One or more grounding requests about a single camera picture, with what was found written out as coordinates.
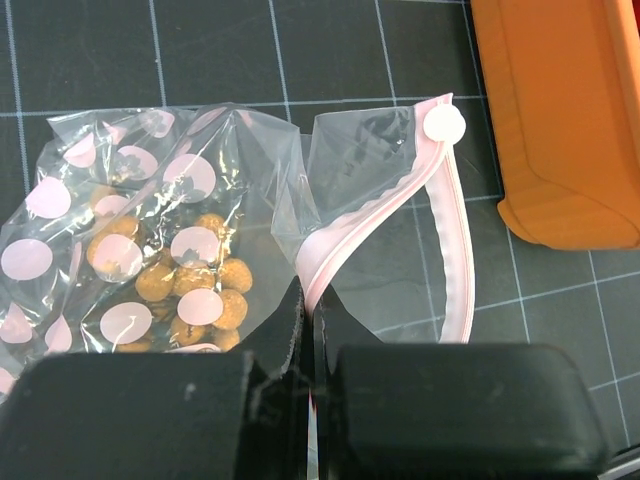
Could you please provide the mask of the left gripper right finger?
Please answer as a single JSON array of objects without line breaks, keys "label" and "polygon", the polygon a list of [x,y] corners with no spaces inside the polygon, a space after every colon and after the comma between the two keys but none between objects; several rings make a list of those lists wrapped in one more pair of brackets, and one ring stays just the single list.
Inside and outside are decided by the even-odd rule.
[{"label": "left gripper right finger", "polygon": [[323,479],[594,479],[608,443],[576,365],[526,343],[385,343],[313,313]]}]

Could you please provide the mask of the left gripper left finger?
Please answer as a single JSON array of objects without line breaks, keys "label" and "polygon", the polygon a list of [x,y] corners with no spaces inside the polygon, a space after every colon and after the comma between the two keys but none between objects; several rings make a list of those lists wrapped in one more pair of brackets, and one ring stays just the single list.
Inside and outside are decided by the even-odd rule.
[{"label": "left gripper left finger", "polygon": [[1,409],[5,479],[302,479],[301,285],[225,353],[57,355]]}]

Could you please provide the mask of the brown longan cluster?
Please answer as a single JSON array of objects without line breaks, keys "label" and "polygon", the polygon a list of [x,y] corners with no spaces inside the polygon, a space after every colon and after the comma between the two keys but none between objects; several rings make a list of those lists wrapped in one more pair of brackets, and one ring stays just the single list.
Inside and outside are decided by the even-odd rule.
[{"label": "brown longan cluster", "polygon": [[92,200],[96,225],[69,309],[74,348],[90,353],[226,352],[252,311],[242,253],[247,188],[170,186]]}]

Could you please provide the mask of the pink dotted zip bag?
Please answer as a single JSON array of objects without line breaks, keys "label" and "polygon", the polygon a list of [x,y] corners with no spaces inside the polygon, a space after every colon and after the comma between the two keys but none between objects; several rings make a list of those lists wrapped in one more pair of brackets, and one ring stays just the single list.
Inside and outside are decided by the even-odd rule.
[{"label": "pink dotted zip bag", "polygon": [[312,311],[349,257],[425,190],[443,259],[441,340],[469,339],[475,272],[445,94],[321,114],[312,132],[236,104],[50,120],[1,228],[1,391],[67,353],[227,351],[291,277]]}]

